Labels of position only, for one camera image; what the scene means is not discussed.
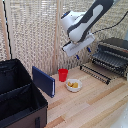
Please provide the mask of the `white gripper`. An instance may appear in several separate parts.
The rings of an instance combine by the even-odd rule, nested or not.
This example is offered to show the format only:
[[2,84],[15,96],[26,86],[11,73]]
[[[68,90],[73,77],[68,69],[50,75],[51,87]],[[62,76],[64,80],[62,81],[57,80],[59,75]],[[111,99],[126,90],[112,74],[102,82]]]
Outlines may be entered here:
[[[73,43],[72,41],[69,41],[62,47],[62,49],[68,56],[73,56],[78,51],[82,50],[84,47],[91,44],[94,40],[94,35],[92,33],[89,33],[83,42]],[[87,51],[91,53],[91,49],[89,47],[87,47]],[[78,55],[76,55],[76,58],[77,60],[80,60],[80,57]]]

